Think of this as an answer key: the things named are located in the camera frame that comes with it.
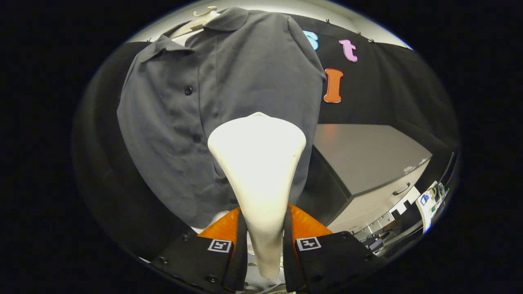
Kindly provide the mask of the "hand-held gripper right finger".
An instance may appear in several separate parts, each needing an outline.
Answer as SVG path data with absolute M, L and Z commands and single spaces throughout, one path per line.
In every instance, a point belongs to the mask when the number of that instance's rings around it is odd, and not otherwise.
M 351 233 L 334 233 L 288 205 L 283 266 L 288 292 L 338 293 L 374 272 L 374 254 Z

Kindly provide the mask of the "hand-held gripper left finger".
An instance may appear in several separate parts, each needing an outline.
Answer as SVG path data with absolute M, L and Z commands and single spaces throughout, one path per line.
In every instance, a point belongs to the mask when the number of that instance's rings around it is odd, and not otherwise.
M 242 292 L 247 273 L 246 235 L 245 218 L 236 208 L 196 236 L 177 237 L 150 264 L 195 292 Z

